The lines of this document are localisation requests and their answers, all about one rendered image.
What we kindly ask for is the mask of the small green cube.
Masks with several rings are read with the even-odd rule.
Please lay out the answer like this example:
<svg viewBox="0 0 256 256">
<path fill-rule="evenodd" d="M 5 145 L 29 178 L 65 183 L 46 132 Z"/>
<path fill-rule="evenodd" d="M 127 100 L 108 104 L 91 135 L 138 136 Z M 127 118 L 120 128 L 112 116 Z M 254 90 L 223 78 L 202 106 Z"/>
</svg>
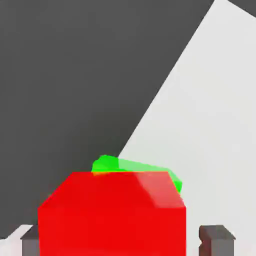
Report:
<svg viewBox="0 0 256 256">
<path fill-rule="evenodd" d="M 141 162 L 121 159 L 115 156 L 102 155 L 92 164 L 92 172 L 168 172 L 177 192 L 180 194 L 183 183 L 169 168 Z"/>
</svg>

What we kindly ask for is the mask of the small red cube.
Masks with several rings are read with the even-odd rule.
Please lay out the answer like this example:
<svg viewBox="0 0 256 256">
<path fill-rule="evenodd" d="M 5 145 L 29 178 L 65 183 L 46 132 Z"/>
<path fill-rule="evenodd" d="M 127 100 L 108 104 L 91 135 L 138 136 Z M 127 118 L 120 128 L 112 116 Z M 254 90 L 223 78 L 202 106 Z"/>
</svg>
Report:
<svg viewBox="0 0 256 256">
<path fill-rule="evenodd" d="M 187 256 L 166 171 L 72 173 L 38 208 L 40 256 Z"/>
</svg>

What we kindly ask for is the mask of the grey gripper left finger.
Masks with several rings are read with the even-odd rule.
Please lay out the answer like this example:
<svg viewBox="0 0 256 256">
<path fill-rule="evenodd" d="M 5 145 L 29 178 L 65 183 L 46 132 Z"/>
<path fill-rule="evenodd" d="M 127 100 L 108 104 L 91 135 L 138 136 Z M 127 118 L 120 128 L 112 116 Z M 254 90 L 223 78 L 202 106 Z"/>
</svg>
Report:
<svg viewBox="0 0 256 256">
<path fill-rule="evenodd" d="M 22 224 L 7 238 L 0 239 L 0 256 L 40 256 L 36 229 Z"/>
</svg>

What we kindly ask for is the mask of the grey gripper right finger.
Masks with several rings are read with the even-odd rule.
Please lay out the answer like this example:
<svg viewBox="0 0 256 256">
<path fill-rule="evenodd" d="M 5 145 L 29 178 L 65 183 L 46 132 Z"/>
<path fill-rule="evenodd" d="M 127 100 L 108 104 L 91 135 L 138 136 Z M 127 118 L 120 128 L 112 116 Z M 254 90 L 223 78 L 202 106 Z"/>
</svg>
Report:
<svg viewBox="0 0 256 256">
<path fill-rule="evenodd" d="M 198 228 L 199 256 L 256 256 L 256 224 L 211 224 Z"/>
</svg>

